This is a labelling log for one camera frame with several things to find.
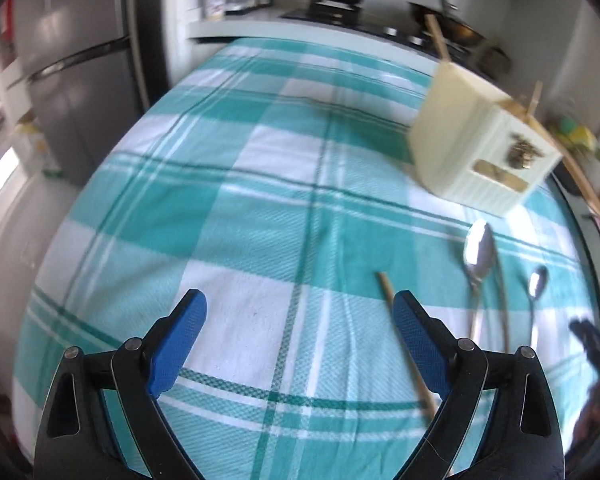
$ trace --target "teal plaid tablecloth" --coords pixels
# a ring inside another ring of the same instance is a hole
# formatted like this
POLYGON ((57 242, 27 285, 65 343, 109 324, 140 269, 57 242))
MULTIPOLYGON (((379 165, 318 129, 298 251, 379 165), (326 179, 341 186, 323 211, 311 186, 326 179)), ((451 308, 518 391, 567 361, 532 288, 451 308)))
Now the teal plaid tablecloth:
MULTIPOLYGON (((374 273, 466 336, 462 243, 478 218, 496 232, 514 348, 529 342, 526 279, 549 267, 538 353, 568 441, 593 379, 567 329, 592 309, 570 213, 549 185, 504 219, 419 187, 404 135, 429 83, 345 50, 250 39, 165 95, 91 179, 37 277, 14 378, 22 447, 33 454, 65 347, 115 348, 198 288, 205 326, 159 402, 209 480, 391 479, 426 424, 374 273)), ((496 298, 491 277, 480 345, 502 350, 496 298)))

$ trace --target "jar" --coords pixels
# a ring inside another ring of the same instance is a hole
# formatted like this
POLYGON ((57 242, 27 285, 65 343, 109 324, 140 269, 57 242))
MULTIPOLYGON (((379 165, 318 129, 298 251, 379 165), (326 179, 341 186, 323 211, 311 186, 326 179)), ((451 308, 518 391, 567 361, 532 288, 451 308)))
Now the jar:
POLYGON ((223 20, 226 0, 205 0, 205 17, 208 20, 223 20))

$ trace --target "silver refrigerator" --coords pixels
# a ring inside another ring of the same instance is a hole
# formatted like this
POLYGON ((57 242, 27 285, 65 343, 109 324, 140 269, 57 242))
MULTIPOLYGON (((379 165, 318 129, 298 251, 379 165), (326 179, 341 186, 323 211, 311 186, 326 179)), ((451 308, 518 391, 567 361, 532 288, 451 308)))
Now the silver refrigerator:
POLYGON ((51 150, 83 186, 168 90, 160 0, 14 0, 14 37, 51 150))

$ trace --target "yellow object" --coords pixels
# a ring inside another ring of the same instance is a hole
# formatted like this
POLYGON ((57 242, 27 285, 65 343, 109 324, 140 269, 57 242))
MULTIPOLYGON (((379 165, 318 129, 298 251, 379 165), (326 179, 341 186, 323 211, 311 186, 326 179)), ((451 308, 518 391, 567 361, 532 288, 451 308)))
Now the yellow object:
POLYGON ((558 142, 560 142, 561 145, 567 148, 567 150, 573 148, 574 144, 573 142, 571 142, 571 139, 568 136, 566 136, 565 134, 561 134, 560 132, 554 129, 552 129, 552 134, 554 134, 556 140, 558 140, 558 142))
POLYGON ((576 146, 584 146, 590 152, 595 152, 598 148, 596 136, 585 126, 577 126, 576 129, 568 135, 568 138, 576 146))
POLYGON ((11 134, 11 143, 18 149, 18 156, 28 161, 29 167, 42 170, 49 176, 61 174, 60 167, 51 153, 42 131, 34 123, 32 113, 24 115, 11 134))

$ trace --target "box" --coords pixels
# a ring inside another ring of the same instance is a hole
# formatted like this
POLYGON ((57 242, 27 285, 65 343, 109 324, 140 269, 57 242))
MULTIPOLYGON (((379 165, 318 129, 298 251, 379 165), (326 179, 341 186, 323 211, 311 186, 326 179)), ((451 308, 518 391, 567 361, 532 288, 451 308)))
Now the box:
POLYGON ((496 216, 523 203, 562 158, 553 137, 509 95, 445 61, 408 139, 426 189, 496 216))

